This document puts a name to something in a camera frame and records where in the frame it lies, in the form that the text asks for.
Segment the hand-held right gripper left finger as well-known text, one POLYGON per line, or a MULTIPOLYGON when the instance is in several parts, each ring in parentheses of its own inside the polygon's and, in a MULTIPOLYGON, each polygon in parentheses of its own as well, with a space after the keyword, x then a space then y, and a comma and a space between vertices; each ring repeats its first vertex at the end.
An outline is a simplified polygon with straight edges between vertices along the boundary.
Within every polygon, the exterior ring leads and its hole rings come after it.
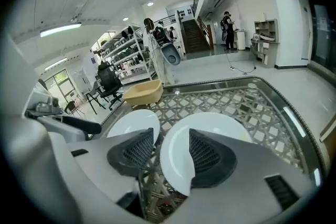
POLYGON ((114 202, 133 202, 138 178, 151 157, 154 129, 67 144, 84 173, 114 202))

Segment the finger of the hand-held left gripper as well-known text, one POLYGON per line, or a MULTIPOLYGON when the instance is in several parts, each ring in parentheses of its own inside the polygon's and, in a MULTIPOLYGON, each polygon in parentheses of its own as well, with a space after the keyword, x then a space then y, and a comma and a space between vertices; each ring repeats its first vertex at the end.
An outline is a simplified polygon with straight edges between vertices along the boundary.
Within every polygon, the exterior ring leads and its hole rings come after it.
POLYGON ((46 125, 60 127, 60 123, 69 125, 71 127, 80 129, 88 134, 99 134, 102 131, 102 126, 93 121, 88 121, 83 118, 76 118, 66 115, 52 115, 52 116, 40 116, 37 120, 46 125))
POLYGON ((49 135, 56 134, 58 136, 62 136, 66 141, 66 143, 82 142, 87 141, 89 139, 88 135, 81 130, 75 130, 70 132, 66 131, 64 133, 48 131, 48 134, 49 135))

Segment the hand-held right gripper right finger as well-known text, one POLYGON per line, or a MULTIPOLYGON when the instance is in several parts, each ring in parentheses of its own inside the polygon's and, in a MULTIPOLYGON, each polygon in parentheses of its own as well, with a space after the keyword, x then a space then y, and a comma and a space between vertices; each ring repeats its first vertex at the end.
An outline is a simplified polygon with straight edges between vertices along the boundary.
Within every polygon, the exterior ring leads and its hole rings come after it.
POLYGON ((270 149, 190 129, 191 192, 164 224, 279 224, 314 189, 312 180, 270 149))

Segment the white plate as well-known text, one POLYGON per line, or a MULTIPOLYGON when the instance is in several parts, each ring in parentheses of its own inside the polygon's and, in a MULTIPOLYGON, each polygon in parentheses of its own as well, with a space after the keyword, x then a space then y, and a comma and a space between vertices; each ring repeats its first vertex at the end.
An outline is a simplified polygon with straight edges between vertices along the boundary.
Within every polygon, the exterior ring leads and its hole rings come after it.
POLYGON ((196 129, 252 142, 235 119, 220 113, 195 113, 176 122, 166 134, 160 150, 161 170, 167 182, 179 193, 189 196, 195 166, 189 153, 189 130, 196 129))
POLYGON ((150 110, 140 109, 132 111, 117 120, 108 132, 107 137, 119 136, 138 130, 147 130, 148 128, 153 129, 153 143, 155 144, 160 133, 159 118, 150 110))

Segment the black office chair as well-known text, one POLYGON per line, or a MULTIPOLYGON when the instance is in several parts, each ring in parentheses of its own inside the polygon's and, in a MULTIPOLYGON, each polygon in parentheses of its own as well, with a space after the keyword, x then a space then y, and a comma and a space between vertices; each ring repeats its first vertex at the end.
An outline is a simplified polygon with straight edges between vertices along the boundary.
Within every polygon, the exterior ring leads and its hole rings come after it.
POLYGON ((101 98, 112 96, 110 101, 109 110, 112 111, 112 106, 117 102, 121 102, 123 94, 119 92, 122 88, 122 83, 115 73, 114 65, 108 64, 108 62, 101 61, 98 65, 98 77, 100 79, 100 85, 103 88, 103 92, 100 94, 101 98))

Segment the yellow plastic basin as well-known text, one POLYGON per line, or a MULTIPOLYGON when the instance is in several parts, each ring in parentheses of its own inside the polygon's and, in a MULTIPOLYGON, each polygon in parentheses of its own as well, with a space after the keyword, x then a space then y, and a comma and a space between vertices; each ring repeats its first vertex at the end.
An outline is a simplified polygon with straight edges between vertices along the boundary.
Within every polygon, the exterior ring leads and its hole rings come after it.
POLYGON ((123 95, 123 100, 131 106, 156 103, 163 94, 162 81, 150 80, 132 86, 123 95))

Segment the white metal shelf rack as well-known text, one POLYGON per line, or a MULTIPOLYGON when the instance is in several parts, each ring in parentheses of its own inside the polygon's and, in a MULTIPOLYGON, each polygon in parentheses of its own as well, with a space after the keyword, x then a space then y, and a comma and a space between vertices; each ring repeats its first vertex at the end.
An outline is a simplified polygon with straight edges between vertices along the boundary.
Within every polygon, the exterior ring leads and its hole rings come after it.
POLYGON ((102 61, 114 67, 123 85, 152 80, 156 76, 139 25, 129 24, 108 41, 103 42, 98 55, 102 61))

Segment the brown wicker glass-top table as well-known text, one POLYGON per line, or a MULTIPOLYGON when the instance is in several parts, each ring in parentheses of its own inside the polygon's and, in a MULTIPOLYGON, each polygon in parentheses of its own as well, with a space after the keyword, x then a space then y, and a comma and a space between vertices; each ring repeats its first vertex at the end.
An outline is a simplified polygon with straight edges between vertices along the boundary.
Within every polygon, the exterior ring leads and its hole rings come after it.
POLYGON ((151 159, 140 174, 140 198, 131 210, 151 224, 163 224, 186 200, 164 177, 159 150, 178 120, 201 113, 226 115, 243 125, 253 143, 271 149, 282 160, 311 176, 327 173, 321 147, 299 112, 263 78, 245 77, 167 87, 160 100, 146 104, 160 122, 151 159))

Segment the long ceiling light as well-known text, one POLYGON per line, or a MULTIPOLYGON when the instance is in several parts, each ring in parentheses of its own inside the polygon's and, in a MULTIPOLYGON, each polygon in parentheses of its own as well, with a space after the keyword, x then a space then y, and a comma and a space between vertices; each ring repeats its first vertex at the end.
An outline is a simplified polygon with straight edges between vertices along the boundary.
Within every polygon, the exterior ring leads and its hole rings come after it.
POLYGON ((64 25, 64 26, 59 26, 59 27, 54 27, 46 30, 42 30, 40 32, 40 37, 46 37, 55 33, 59 33, 62 31, 67 31, 67 30, 72 30, 81 27, 82 23, 74 23, 74 24, 69 24, 69 25, 64 25))

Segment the grey backpack rig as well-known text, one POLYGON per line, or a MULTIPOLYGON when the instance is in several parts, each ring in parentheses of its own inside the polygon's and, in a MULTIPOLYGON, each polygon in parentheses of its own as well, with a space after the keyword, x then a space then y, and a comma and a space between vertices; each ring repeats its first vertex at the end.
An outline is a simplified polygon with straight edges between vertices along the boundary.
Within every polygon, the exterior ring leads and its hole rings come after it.
POLYGON ((173 66, 179 65, 181 57, 168 31, 161 26, 156 26, 152 34, 160 47, 164 59, 173 66))

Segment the grey shelf cabinet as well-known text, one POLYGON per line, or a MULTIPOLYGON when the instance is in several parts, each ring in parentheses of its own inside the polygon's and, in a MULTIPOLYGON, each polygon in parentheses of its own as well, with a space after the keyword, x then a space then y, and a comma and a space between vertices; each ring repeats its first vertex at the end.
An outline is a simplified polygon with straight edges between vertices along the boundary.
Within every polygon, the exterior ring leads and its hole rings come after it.
POLYGON ((254 26, 255 32, 250 49, 258 59, 261 59, 264 67, 273 68, 279 44, 278 22, 276 19, 256 21, 254 26))

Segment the white low cabinet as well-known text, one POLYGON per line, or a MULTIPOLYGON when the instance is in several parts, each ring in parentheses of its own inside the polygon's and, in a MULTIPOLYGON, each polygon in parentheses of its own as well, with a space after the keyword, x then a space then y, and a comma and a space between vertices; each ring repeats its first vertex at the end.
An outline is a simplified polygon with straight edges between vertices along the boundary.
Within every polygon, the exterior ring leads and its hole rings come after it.
POLYGON ((246 49, 246 38, 244 30, 235 31, 235 44, 238 50, 246 49))

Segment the brown staircase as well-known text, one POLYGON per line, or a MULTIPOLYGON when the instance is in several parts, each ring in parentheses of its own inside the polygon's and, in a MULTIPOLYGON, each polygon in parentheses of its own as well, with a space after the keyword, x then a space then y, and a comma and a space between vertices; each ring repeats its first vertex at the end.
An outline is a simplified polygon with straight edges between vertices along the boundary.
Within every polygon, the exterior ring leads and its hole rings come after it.
POLYGON ((205 35, 201 32, 199 25, 194 19, 182 22, 182 26, 186 54, 210 50, 205 35))

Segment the black glass door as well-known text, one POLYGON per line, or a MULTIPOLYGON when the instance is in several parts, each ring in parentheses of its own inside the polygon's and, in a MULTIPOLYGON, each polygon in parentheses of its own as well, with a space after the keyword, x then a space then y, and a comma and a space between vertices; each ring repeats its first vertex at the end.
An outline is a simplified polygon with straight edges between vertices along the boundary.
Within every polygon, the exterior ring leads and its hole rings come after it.
POLYGON ((328 10, 322 0, 309 0, 309 6, 313 32, 311 59, 329 69, 331 26, 328 10))

